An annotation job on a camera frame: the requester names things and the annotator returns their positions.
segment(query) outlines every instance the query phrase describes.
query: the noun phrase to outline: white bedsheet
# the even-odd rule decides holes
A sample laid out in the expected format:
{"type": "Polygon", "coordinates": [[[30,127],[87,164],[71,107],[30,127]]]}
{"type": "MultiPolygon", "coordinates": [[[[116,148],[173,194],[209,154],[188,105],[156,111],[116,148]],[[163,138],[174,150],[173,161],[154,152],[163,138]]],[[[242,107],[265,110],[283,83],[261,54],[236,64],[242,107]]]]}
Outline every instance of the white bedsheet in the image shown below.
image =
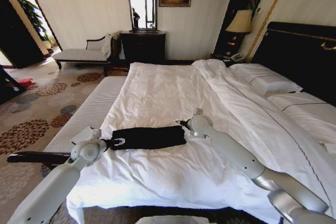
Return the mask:
{"type": "MultiPolygon", "coordinates": [[[[217,130],[230,134],[269,168],[287,172],[312,189],[332,207],[328,214],[333,216],[333,159],[218,60],[197,61],[192,66],[132,64],[102,124],[103,137],[111,137],[117,129],[170,126],[177,118],[189,119],[195,107],[212,118],[217,130]]],[[[83,223],[81,207],[231,206],[265,222],[278,222],[267,191],[227,162],[208,138],[196,138],[188,130],[185,138],[186,145],[161,150],[105,152],[82,170],[67,197],[69,213],[83,223]]]]}

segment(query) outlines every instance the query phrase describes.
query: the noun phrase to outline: wooden dresser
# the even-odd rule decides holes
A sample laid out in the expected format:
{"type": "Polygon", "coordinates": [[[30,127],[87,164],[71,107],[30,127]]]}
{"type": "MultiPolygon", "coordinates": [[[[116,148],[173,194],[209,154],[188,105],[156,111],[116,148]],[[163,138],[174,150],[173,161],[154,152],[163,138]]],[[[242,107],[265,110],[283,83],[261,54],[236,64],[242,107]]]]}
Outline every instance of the wooden dresser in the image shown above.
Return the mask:
{"type": "Polygon", "coordinates": [[[164,61],[165,39],[164,31],[123,31],[121,40],[126,62],[161,64],[164,61]]]}

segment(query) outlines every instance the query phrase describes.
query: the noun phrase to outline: bed frame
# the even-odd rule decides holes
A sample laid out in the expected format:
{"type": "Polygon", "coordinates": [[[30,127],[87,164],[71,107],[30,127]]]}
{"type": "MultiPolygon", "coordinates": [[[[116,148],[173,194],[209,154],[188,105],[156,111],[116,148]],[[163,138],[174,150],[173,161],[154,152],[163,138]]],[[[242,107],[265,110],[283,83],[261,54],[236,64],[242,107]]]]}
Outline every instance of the bed frame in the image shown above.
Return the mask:
{"type": "Polygon", "coordinates": [[[336,27],[271,22],[251,62],[336,106],[336,27]]]}

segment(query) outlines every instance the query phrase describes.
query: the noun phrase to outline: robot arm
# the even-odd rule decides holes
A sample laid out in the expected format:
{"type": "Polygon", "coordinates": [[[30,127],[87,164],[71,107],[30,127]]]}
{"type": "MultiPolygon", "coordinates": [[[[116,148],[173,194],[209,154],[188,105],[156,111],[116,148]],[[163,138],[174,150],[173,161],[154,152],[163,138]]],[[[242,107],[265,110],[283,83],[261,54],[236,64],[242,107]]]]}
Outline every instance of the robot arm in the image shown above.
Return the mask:
{"type": "Polygon", "coordinates": [[[270,191],[268,199],[283,217],[291,223],[336,223],[324,215],[328,205],[316,194],[290,175],[265,167],[231,136],[215,130],[212,120],[202,113],[202,109],[196,108],[190,120],[176,120],[175,123],[187,127],[193,135],[208,136],[216,149],[257,186],[270,191]]]}
{"type": "Polygon", "coordinates": [[[80,171],[108,149],[108,144],[99,140],[100,134],[100,130],[93,130],[90,141],[77,143],[71,151],[71,158],[53,169],[35,187],[17,207],[8,224],[48,223],[77,183],[80,171]]]}

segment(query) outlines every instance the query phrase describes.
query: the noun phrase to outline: green leaves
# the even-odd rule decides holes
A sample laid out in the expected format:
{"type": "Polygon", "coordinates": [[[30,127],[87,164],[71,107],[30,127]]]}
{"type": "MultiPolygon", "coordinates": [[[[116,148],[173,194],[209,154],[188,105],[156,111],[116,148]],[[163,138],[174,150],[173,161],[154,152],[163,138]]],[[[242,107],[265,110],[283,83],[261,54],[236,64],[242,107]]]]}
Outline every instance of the green leaves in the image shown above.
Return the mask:
{"type": "Polygon", "coordinates": [[[34,29],[37,31],[37,34],[40,36],[41,40],[51,41],[46,33],[47,30],[44,28],[41,20],[39,19],[41,18],[41,16],[38,15],[36,12],[36,10],[39,10],[39,8],[28,0],[17,0],[17,1],[20,3],[23,11],[27,15],[34,29]]]}

